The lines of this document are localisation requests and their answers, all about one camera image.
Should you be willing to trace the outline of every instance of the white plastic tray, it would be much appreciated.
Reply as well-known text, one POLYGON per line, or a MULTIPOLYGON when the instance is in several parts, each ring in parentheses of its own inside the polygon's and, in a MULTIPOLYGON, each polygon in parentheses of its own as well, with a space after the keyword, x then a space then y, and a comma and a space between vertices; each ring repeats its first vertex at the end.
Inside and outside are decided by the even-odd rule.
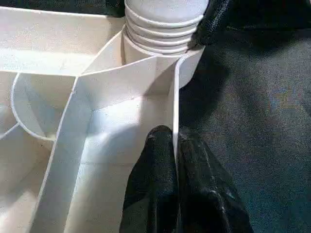
POLYGON ((160 56, 124 18, 0 7, 0 233, 119 231, 128 175, 203 48, 160 56))

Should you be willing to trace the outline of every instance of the gloved finger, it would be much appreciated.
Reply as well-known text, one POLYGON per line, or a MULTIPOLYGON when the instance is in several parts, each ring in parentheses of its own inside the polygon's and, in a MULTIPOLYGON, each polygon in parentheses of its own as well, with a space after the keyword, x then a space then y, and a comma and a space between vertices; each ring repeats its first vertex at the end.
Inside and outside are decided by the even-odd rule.
POLYGON ((224 30, 237 0, 211 0, 198 27, 197 40, 201 45, 209 45, 218 32, 224 30))
POLYGON ((197 135, 179 139, 179 194, 186 233, 252 233, 249 217, 226 170, 197 135))
POLYGON ((178 189, 172 131, 151 130, 127 183, 121 233, 171 233, 175 230, 178 189))

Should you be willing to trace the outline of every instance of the black rubber glove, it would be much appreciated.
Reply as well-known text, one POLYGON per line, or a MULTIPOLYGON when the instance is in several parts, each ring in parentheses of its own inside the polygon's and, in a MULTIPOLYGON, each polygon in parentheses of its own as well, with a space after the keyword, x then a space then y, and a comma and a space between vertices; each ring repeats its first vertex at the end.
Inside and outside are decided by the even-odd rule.
POLYGON ((172 131, 154 128, 135 164, 125 192, 120 233, 172 233, 178 189, 172 131))
POLYGON ((252 233, 234 184, 205 142, 179 139, 179 194, 185 233, 252 233))
POLYGON ((201 45, 217 42, 224 30, 311 28, 310 0, 210 0, 197 31, 201 45))

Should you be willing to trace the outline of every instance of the gloved hand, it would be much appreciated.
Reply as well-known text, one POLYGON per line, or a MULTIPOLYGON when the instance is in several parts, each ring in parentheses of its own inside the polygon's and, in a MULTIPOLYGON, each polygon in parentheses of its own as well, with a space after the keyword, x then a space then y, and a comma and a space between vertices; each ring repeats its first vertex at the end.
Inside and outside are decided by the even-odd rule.
POLYGON ((120 232, 176 232, 179 201, 185 233, 252 233, 229 174, 207 145, 190 134, 179 142, 178 192, 171 130, 148 134, 128 179, 120 232))
POLYGON ((172 131, 151 130, 127 182, 120 233, 172 233, 178 189, 172 131))
POLYGON ((179 138, 179 194, 185 233, 252 233, 230 175, 195 134, 179 138))
POLYGON ((311 27, 310 0, 210 0, 198 31, 202 45, 231 30, 297 30, 311 27))

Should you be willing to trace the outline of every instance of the plastic compartment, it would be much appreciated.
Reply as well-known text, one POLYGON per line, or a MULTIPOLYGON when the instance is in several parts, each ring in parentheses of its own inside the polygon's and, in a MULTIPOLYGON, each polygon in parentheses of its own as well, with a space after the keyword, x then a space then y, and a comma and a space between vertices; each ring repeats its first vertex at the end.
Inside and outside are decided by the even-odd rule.
POLYGON ((203 47, 146 51, 122 18, 0 7, 0 19, 0 233, 118 232, 147 133, 171 127, 176 150, 178 89, 203 47))
POLYGON ((118 232, 127 178, 147 133, 178 125, 178 79, 172 69, 159 86, 158 60, 77 79, 31 233, 118 232))
POLYGON ((0 70, 78 75, 123 18, 0 7, 0 70))
POLYGON ((0 140, 0 233, 24 233, 38 200, 50 151, 18 124, 0 140))
POLYGON ((20 73, 12 87, 14 116, 30 135, 52 148, 75 77, 20 73))
POLYGON ((0 139, 16 124, 13 116, 10 95, 16 73, 0 71, 0 139))

